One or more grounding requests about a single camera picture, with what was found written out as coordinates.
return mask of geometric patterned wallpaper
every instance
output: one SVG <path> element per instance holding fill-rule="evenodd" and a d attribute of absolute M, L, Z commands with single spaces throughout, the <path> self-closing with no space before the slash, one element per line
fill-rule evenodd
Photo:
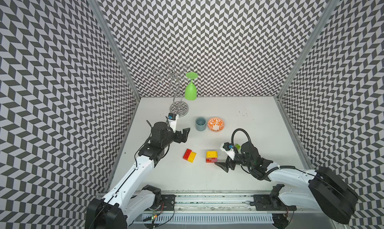
<path fill-rule="evenodd" d="M 167 61 L 199 96 L 276 95 L 329 0 L 97 1 L 139 94 L 169 97 L 152 72 Z"/>
<path fill-rule="evenodd" d="M 353 228 L 384 228 L 384 0 L 341 0 L 283 104 L 315 167 L 360 195 Z"/>
<path fill-rule="evenodd" d="M 0 228 L 80 228 L 137 105 L 85 0 L 0 0 L 0 78 Z"/>

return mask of orange patterned bowl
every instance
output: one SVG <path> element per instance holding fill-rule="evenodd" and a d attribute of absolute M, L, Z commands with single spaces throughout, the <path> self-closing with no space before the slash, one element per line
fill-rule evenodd
<path fill-rule="evenodd" d="M 219 132 L 224 129 L 224 121 L 219 117 L 213 117 L 207 122 L 209 130 Z"/>

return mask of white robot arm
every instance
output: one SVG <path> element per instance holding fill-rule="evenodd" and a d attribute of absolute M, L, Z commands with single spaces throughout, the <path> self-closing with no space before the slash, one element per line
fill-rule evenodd
<path fill-rule="evenodd" d="M 147 208 L 156 209 L 160 206 L 161 190 L 147 185 L 139 195 L 133 194 L 143 182 L 144 178 L 156 167 L 165 156 L 164 149 L 175 141 L 186 142 L 190 129 L 183 129 L 183 133 L 176 131 L 179 115 L 170 113 L 166 122 L 157 122 L 151 128 L 149 137 L 138 150 L 135 163 L 125 176 L 101 200 L 93 199 L 86 214 L 86 229 L 126 229 L 127 225 Z"/>
<path fill-rule="evenodd" d="M 241 152 L 234 146 L 233 137 L 242 131 L 248 141 L 241 146 Z M 234 170 L 236 165 L 246 167 L 258 180 L 276 181 L 284 184 L 276 185 L 267 200 L 254 196 L 253 205 L 256 209 L 296 210 L 302 206 L 323 211 L 328 217 L 342 224 L 348 224 L 358 201 L 357 193 L 350 188 L 340 176 L 327 167 L 318 170 L 297 169 L 294 166 L 278 165 L 261 158 L 258 150 L 252 145 L 248 133 L 236 129 L 232 134 L 231 143 L 221 145 L 220 149 L 228 156 L 226 162 L 216 162 L 225 172 Z"/>

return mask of white grille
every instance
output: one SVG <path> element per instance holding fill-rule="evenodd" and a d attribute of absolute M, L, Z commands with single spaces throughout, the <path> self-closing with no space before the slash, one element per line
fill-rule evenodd
<path fill-rule="evenodd" d="M 164 223 L 172 217 L 170 215 L 160 215 L 155 219 L 155 223 Z M 202 214 L 202 213 L 183 213 L 182 215 L 175 216 L 168 222 L 173 224 L 271 224 L 273 223 L 272 214 Z"/>

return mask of black joint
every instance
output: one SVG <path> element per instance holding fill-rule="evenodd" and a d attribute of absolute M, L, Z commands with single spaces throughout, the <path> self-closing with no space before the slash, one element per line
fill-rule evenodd
<path fill-rule="evenodd" d="M 341 176 L 327 167 L 319 167 L 309 189 L 321 210 L 334 221 L 348 224 L 358 202 L 358 195 Z"/>
<path fill-rule="evenodd" d="M 185 129 L 183 129 L 183 133 L 181 133 L 181 131 L 176 131 L 174 142 L 177 142 L 177 143 L 187 142 L 188 134 L 189 134 L 190 130 L 191 130 L 191 128 L 185 128 Z"/>
<path fill-rule="evenodd" d="M 231 145 L 231 144 L 230 144 L 229 142 L 224 143 L 224 145 L 223 145 L 223 149 L 224 149 L 225 151 L 229 151 L 229 150 L 231 150 L 231 149 L 229 148 L 230 145 Z"/>
<path fill-rule="evenodd" d="M 174 113 L 169 113 L 168 114 L 168 119 L 172 120 L 172 121 L 175 121 L 176 120 L 176 114 Z"/>
<path fill-rule="evenodd" d="M 161 201 L 161 189 L 160 188 L 157 188 L 157 187 L 154 187 L 154 186 L 151 186 L 151 185 L 146 185 L 143 187 L 142 190 L 147 190 L 147 191 L 151 191 L 153 194 L 155 194 L 155 200 L 153 202 L 153 205 L 152 205 L 152 209 L 156 209 L 158 205 L 160 205 L 160 201 Z"/>
<path fill-rule="evenodd" d="M 252 154 L 254 161 L 257 161 L 258 159 L 260 159 L 259 151 L 249 141 L 247 141 L 241 146 L 241 152 Z"/>
<path fill-rule="evenodd" d="M 161 157 L 164 156 L 164 148 L 157 148 L 152 146 L 151 144 L 147 144 L 139 150 L 138 155 L 144 155 L 149 157 L 150 160 L 153 160 L 153 163 L 156 166 L 161 160 Z"/>
<path fill-rule="evenodd" d="M 253 203 L 257 211 L 296 211 L 296 206 L 287 206 L 279 199 L 279 191 L 283 184 L 273 186 L 269 195 L 253 195 Z"/>

